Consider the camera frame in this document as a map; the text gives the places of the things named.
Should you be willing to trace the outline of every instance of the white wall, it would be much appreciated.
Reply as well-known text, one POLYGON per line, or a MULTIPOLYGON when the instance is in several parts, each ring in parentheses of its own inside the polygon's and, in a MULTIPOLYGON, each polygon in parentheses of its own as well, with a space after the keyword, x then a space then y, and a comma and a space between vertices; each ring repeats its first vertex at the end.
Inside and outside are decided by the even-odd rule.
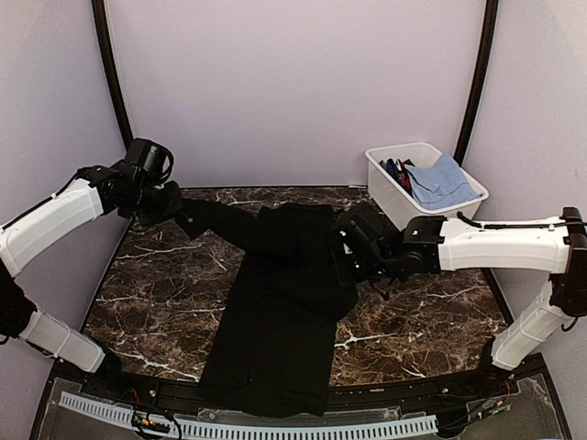
MULTIPOLYGON (((95 38, 91 3, 0 2, 0 224, 59 189, 80 167, 124 154, 95 38)), ((63 239, 17 282, 79 327, 124 222, 113 216, 63 239)), ((51 362, 0 347, 0 439, 28 438, 51 362)))
MULTIPOLYGON (((577 206, 587 217, 587 4, 500 2, 482 104, 465 161, 490 199, 481 219, 539 218, 577 206)), ((515 315, 544 274, 497 272, 515 315)), ((575 438, 585 438, 587 321, 543 347, 575 438)))
POLYGON ((110 0, 131 125, 183 186, 366 182, 363 151, 452 151, 482 0, 110 0))

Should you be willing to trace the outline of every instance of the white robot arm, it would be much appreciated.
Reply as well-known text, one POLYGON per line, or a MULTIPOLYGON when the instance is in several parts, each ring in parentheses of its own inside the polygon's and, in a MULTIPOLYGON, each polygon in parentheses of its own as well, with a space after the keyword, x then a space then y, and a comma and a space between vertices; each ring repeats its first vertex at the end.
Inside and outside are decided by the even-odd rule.
POLYGON ((527 222, 474 222, 417 217, 400 232, 370 206, 358 205, 335 223, 351 253, 347 267, 402 281, 414 273, 464 268, 517 268, 550 274, 537 298, 485 348, 480 381, 502 380, 562 325, 587 315, 587 235, 576 208, 527 222))
POLYGON ((24 340, 90 373, 119 365, 107 348, 27 299, 13 279, 71 231, 115 209, 143 224, 173 216, 181 209, 179 188, 172 181, 161 187, 171 175, 172 164, 172 154, 165 147, 135 139, 123 160, 109 168, 78 170, 61 191, 0 227, 0 334, 5 341, 9 337, 24 340))
MULTIPOLYGON (((0 228, 0 335, 5 341, 27 341, 89 373, 116 374, 111 371, 120 367, 116 355, 38 308, 14 278, 53 243, 116 209, 144 225, 175 217, 182 209, 179 188, 173 181, 162 186, 172 162, 165 147, 135 139, 123 160, 79 170, 63 190, 0 228)), ((340 215, 334 229, 349 250, 335 258, 344 266, 338 271, 341 283, 373 276, 405 281, 413 273, 462 268, 549 272, 536 300, 486 347, 480 371, 487 377, 509 375, 557 328, 587 315, 587 235, 575 208, 533 222, 417 217, 400 232, 372 206, 359 204, 340 215)))

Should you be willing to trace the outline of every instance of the blue towel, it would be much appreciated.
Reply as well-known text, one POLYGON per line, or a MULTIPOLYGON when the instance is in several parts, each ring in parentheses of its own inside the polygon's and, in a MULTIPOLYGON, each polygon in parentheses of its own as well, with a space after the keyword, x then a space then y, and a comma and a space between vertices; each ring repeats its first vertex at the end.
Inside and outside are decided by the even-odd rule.
POLYGON ((443 209, 482 196, 471 188, 459 164, 447 153, 443 153, 432 168, 411 165, 405 168, 410 176, 412 195, 425 209, 443 209))

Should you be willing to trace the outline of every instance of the black pants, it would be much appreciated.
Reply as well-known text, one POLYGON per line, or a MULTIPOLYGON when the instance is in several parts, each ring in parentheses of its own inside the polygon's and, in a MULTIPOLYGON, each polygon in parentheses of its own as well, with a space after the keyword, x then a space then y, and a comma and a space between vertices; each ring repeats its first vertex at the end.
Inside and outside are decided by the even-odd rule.
POLYGON ((322 415, 337 320, 357 302, 338 287, 330 206, 285 204, 257 217, 185 200, 176 219, 190 236, 212 229, 247 253, 228 294, 199 384, 201 397, 263 416, 322 415))

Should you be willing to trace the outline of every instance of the white plastic bin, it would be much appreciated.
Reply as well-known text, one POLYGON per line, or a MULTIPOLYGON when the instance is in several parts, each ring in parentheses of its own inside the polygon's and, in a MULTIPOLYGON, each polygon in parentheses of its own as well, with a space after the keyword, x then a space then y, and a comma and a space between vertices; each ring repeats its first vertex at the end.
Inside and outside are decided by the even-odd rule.
POLYGON ((379 164, 381 160, 399 159, 403 161, 411 159, 418 168, 430 168, 441 155, 442 151, 423 142, 372 148, 365 151, 365 156, 369 160, 369 194, 399 229, 404 229, 412 218, 419 215, 456 217, 457 212, 462 211, 466 216, 472 218, 481 202, 489 197, 487 189, 463 170, 471 188, 475 192, 481 193, 482 196, 469 202, 430 211, 420 206, 379 164))

